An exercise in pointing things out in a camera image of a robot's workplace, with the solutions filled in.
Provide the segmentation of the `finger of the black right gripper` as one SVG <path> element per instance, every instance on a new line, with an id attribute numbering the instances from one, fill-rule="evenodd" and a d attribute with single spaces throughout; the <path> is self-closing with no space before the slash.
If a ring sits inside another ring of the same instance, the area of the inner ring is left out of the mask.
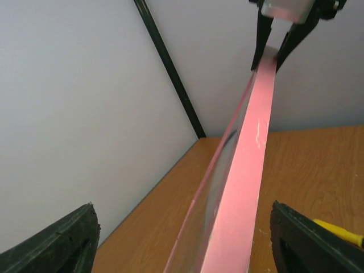
<path id="1" fill-rule="evenodd" d="M 311 11 L 302 24 L 293 23 L 286 33 L 282 45 L 277 54 L 276 71 L 280 69 L 290 53 L 309 35 L 317 26 L 321 16 L 321 11 Z"/>
<path id="2" fill-rule="evenodd" d="M 251 65 L 251 70 L 257 69 L 260 60 L 263 56 L 265 46 L 267 44 L 269 35 L 271 33 L 271 25 L 273 18 L 262 15 L 261 11 L 258 11 L 257 18 L 257 37 L 256 37 L 256 47 L 253 57 L 253 62 Z"/>

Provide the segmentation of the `yellow handled screwdriver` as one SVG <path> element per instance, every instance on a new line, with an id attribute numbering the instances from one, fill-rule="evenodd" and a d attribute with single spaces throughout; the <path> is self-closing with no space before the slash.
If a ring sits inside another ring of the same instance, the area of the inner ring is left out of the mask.
<path id="1" fill-rule="evenodd" d="M 319 219 L 313 219 L 313 222 L 320 225 L 324 229 L 330 231 L 331 233 L 335 234 L 336 236 L 340 237 L 344 241 L 352 243 L 358 246 L 360 249 L 363 249 L 363 235 L 352 233 L 342 227 L 338 227 L 336 225 L 327 223 Z"/>

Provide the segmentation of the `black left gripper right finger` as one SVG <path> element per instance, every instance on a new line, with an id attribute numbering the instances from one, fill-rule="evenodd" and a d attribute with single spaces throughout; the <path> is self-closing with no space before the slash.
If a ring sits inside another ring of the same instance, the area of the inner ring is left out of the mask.
<path id="1" fill-rule="evenodd" d="M 363 272 L 363 249 L 286 204 L 274 201 L 270 229 L 277 272 Z"/>

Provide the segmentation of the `pink picture frame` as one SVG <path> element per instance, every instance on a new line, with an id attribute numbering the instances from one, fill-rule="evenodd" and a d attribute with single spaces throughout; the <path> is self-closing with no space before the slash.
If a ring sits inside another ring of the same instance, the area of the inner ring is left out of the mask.
<path id="1" fill-rule="evenodd" d="M 248 272 L 276 76 L 266 47 L 179 230 L 165 272 Z"/>

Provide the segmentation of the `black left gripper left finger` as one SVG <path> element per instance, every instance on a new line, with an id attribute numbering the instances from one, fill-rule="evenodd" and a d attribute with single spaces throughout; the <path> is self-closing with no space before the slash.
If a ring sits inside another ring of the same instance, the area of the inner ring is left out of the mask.
<path id="1" fill-rule="evenodd" d="M 94 206 L 84 204 L 1 253 L 1 272 L 91 272 L 99 238 Z"/>

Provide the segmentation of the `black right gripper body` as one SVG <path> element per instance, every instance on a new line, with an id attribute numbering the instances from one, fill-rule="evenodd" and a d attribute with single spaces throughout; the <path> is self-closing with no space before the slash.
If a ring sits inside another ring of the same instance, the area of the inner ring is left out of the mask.
<path id="1" fill-rule="evenodd" d="M 309 18 L 333 19 L 344 8 L 345 0 L 264 0 L 250 1 L 259 12 L 270 18 L 279 18 L 292 23 L 305 23 Z"/>

